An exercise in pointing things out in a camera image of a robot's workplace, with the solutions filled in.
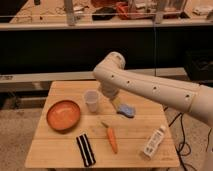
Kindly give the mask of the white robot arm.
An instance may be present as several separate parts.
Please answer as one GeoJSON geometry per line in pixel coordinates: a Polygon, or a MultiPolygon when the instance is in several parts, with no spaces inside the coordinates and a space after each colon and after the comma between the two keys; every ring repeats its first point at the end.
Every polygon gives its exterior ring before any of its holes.
{"type": "Polygon", "coordinates": [[[189,114],[213,129],[213,88],[187,81],[129,72],[125,59],[110,52],[93,70],[100,91],[114,100],[120,89],[189,114]]]}

